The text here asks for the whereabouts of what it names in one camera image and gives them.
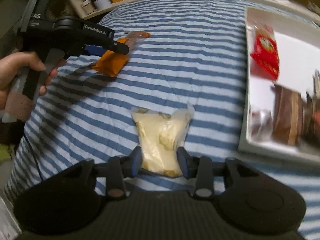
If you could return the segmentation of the yellow pastry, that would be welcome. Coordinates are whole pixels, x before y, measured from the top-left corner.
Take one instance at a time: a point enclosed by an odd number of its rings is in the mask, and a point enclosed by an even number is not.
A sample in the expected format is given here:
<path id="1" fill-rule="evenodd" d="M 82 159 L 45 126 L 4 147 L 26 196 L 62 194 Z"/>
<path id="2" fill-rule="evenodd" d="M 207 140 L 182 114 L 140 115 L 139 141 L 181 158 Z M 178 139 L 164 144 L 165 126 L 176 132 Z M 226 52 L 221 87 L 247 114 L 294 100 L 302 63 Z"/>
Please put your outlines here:
<path id="1" fill-rule="evenodd" d="M 177 149 L 184 146 L 194 112 L 191 104 L 171 115 L 146 108 L 131 108 L 142 150 L 142 169 L 170 178 L 182 176 Z"/>

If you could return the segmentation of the small clear wrapped candy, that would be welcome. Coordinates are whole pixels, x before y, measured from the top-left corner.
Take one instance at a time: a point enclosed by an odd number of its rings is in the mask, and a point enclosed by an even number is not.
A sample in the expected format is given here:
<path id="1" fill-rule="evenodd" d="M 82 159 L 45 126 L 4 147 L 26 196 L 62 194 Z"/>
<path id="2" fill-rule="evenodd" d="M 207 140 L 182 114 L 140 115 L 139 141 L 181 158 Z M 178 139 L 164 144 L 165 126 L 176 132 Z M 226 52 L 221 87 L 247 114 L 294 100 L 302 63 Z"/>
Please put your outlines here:
<path id="1" fill-rule="evenodd" d="M 267 140 L 273 131 L 271 112 L 268 110 L 251 112 L 250 131 L 254 140 Z"/>

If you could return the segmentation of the dark mooncake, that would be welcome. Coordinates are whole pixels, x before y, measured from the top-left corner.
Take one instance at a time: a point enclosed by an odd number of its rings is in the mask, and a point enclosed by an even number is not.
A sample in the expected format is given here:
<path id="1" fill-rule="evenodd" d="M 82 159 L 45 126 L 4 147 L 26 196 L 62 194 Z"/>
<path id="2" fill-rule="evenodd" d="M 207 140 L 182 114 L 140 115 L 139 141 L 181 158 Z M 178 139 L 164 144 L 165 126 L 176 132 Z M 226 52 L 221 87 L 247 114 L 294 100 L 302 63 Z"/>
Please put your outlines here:
<path id="1" fill-rule="evenodd" d="M 303 138 L 319 145 L 319 98 L 306 93 L 306 103 L 303 117 Z"/>

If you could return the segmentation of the white cardboard box tray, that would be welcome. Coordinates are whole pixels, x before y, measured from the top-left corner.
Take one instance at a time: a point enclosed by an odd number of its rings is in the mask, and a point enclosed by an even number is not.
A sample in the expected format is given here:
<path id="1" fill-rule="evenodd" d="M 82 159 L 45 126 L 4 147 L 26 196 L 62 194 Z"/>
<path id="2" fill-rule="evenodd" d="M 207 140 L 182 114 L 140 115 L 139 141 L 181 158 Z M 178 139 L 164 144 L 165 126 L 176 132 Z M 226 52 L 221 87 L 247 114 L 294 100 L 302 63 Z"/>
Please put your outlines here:
<path id="1" fill-rule="evenodd" d="M 274 30 L 280 58 L 280 74 L 276 83 L 306 98 L 306 93 L 313 90 L 313 75 L 319 69 L 319 28 L 284 14 L 248 7 L 245 17 L 248 53 L 254 48 L 254 26 L 257 23 L 269 25 Z M 258 142 L 251 138 L 250 110 L 273 111 L 273 84 L 271 80 L 247 72 L 246 102 L 238 150 L 318 166 L 317 149 L 303 152 L 297 146 L 286 146 L 273 139 Z"/>

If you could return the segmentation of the blue white striped blanket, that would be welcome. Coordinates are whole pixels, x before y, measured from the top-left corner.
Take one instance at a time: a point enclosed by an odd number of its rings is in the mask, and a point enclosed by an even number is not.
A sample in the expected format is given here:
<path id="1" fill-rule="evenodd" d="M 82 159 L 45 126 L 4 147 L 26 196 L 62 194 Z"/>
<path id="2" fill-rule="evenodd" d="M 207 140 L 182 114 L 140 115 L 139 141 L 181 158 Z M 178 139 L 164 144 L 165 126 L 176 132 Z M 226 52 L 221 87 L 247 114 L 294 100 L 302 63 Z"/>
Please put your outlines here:
<path id="1" fill-rule="evenodd" d="M 115 79 L 89 65 L 96 56 L 71 57 L 38 99 L 24 131 L 4 193 L 25 189 L 82 159 L 103 163 L 138 144 L 132 107 L 170 114 L 193 105 L 185 139 L 192 155 L 241 159 L 297 190 L 306 201 L 299 228 L 319 239 L 319 168 L 293 166 L 237 150 L 246 94 L 247 0 L 144 0 L 122 5 L 101 24 L 116 37 L 151 34 Z"/>

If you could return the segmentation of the brown wrapped chocolate bar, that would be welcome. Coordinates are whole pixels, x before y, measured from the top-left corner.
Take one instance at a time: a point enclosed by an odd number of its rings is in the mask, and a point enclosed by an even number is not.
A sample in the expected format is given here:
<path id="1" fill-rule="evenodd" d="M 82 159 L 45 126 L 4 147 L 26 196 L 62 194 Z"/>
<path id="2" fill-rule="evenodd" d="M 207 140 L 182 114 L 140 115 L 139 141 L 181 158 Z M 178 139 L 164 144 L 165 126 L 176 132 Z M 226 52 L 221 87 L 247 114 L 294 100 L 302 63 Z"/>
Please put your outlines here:
<path id="1" fill-rule="evenodd" d="M 295 146 L 303 128 L 303 106 L 301 94 L 281 85 L 274 85 L 275 105 L 272 137 L 275 141 Z"/>

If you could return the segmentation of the red snack packet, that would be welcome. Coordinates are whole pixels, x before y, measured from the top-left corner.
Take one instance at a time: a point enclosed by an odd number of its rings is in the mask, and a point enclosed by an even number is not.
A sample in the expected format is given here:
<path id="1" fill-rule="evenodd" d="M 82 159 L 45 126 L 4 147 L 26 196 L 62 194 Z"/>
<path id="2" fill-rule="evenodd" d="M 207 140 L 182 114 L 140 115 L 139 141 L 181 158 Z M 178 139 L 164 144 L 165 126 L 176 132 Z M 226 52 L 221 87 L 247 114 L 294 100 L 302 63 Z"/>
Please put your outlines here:
<path id="1" fill-rule="evenodd" d="M 277 81 L 280 60 L 276 37 L 271 26 L 260 23 L 254 26 L 254 46 L 250 57 L 252 75 Z"/>

